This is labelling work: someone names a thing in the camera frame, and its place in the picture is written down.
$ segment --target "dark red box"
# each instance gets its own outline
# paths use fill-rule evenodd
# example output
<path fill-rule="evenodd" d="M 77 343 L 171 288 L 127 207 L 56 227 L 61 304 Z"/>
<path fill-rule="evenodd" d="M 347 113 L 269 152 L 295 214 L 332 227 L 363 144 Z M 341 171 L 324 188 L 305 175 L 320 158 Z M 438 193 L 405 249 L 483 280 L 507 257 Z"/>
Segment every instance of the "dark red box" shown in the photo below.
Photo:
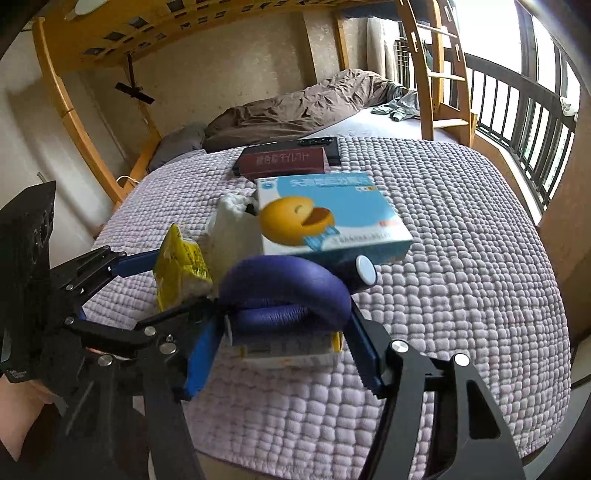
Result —
<path fill-rule="evenodd" d="M 328 161 L 322 147 L 293 148 L 242 155 L 240 174 L 248 180 L 283 175 L 324 173 Z"/>

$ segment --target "cable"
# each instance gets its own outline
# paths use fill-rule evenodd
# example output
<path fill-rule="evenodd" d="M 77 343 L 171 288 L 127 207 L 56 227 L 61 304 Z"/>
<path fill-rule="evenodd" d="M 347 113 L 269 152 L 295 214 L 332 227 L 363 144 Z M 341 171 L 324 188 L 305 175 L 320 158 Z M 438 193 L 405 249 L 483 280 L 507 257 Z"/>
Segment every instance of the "cable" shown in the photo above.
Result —
<path fill-rule="evenodd" d="M 117 180 L 115 181 L 120 181 L 121 179 L 128 179 L 131 181 L 131 183 L 133 183 L 134 185 L 137 185 L 139 183 L 139 180 L 133 179 L 131 178 L 129 175 L 121 175 Z"/>

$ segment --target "light blue box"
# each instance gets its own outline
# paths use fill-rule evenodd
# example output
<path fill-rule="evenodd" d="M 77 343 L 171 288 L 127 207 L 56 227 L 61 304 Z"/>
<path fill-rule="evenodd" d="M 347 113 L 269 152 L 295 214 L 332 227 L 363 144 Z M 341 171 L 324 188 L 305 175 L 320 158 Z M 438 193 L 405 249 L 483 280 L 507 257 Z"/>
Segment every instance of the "light blue box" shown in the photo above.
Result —
<path fill-rule="evenodd" d="M 296 255 L 330 266 L 358 255 L 374 264 L 404 258 L 413 238 L 365 173 L 256 181 L 265 255 Z"/>

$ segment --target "wooden bed frame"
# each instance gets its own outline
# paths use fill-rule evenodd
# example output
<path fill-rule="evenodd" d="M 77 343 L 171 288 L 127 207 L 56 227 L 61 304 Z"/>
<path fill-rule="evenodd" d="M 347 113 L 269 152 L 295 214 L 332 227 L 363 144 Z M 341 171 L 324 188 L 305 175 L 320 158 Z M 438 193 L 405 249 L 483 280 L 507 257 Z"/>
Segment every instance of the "wooden bed frame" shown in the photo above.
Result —
<path fill-rule="evenodd" d="M 417 24 L 409 0 L 396 0 L 415 68 L 423 138 L 432 140 L 434 128 L 445 128 L 461 144 L 472 146 L 476 117 L 470 113 L 465 59 L 448 0 L 439 0 L 442 6 L 438 0 L 413 1 L 426 2 L 431 7 L 431 27 L 427 27 Z M 74 13 L 76 0 L 62 3 L 46 18 L 39 17 L 33 24 L 37 57 L 51 100 L 67 132 L 117 208 L 135 184 L 126 179 L 123 186 L 119 185 L 107 168 L 80 121 L 60 77 L 61 72 L 115 66 L 125 69 L 127 55 L 131 55 L 133 60 L 140 59 L 196 31 L 253 15 L 312 9 L 331 10 L 335 21 L 339 65 L 345 69 L 349 67 L 349 59 L 339 10 L 360 3 L 375 3 L 375 0 L 110 0 L 83 16 Z M 427 68 L 418 36 L 419 28 L 435 33 L 433 72 Z M 453 65 L 456 75 L 442 73 L 442 35 L 450 38 L 452 49 L 457 53 Z M 443 103 L 443 79 L 457 81 L 459 109 Z M 134 180 L 142 180 L 162 137 L 148 105 L 136 101 L 148 128 L 148 138 L 129 176 Z"/>

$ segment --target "human hand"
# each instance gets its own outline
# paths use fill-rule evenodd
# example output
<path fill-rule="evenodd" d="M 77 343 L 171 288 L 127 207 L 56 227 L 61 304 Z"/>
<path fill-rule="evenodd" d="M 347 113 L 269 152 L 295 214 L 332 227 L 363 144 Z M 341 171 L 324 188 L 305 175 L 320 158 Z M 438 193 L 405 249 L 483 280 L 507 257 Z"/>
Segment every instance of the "human hand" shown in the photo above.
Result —
<path fill-rule="evenodd" d="M 55 399 L 39 380 L 13 384 L 6 376 L 0 378 L 0 441 L 15 460 L 43 405 Z"/>

